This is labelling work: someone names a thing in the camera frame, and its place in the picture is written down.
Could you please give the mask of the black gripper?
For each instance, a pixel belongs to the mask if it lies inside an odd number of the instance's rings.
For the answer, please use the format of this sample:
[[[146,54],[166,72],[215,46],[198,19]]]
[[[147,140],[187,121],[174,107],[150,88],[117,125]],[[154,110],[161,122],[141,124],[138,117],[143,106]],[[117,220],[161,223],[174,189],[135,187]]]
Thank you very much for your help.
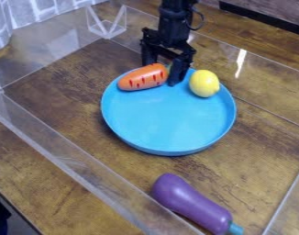
[[[159,55],[173,60],[169,86],[183,82],[197,53],[187,43],[190,31],[199,29],[191,26],[197,3],[198,0],[162,0],[158,30],[142,29],[142,65],[157,63]]]

